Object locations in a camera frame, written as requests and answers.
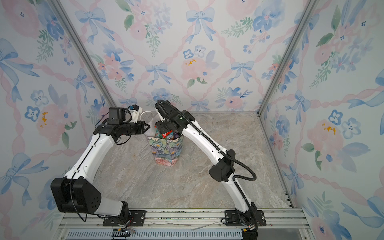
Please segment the floral paper gift bag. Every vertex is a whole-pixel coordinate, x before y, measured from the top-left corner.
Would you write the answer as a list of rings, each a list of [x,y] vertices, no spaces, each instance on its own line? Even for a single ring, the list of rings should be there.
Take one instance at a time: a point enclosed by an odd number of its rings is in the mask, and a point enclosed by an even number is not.
[[[154,112],[144,111],[141,113],[139,120],[149,120],[148,124],[151,128],[146,131],[144,135],[149,143],[150,151],[153,154],[156,163],[163,166],[173,167],[182,153],[184,136],[179,140],[155,138],[156,135],[161,133],[155,126],[155,122],[159,120],[159,117],[156,116]]]

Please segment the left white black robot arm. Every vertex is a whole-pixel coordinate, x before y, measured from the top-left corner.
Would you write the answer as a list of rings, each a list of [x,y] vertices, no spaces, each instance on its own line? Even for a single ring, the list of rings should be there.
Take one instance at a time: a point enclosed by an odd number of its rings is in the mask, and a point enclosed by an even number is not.
[[[142,135],[150,128],[144,121],[97,126],[91,142],[75,165],[64,177],[55,178],[51,183],[58,210],[61,213],[120,218],[127,222],[130,219],[127,202],[103,197],[93,182],[106,154],[121,136]]]

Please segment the teal Fox's candy packet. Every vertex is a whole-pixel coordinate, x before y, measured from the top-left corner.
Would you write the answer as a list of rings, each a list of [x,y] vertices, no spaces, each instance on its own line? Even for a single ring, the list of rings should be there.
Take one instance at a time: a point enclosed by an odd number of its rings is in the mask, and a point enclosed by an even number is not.
[[[173,133],[170,133],[170,134],[158,134],[155,136],[155,138],[158,138],[158,139],[165,139],[165,140],[173,140],[175,137],[174,137],[174,134]]]

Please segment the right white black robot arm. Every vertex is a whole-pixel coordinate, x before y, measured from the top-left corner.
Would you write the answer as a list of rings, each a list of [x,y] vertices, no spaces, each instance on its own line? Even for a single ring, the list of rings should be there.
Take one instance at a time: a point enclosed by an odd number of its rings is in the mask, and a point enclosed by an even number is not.
[[[256,173],[236,160],[234,150],[227,150],[212,139],[188,111],[180,111],[165,100],[158,100],[155,108],[160,117],[160,120],[155,123],[159,132],[165,134],[173,131],[187,137],[198,146],[213,164],[209,169],[209,175],[223,184],[234,201],[241,224],[256,227],[258,225],[257,207],[238,181],[242,179],[253,182],[257,179]]]

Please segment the red snack packet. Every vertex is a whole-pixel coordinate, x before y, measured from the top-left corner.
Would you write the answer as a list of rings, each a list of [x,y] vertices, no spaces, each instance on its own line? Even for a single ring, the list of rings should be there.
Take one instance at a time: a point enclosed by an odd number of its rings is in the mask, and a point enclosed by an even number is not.
[[[164,139],[173,139],[173,138],[174,138],[174,133],[173,133],[173,131],[169,131],[169,132],[163,134],[163,138],[164,138]]]

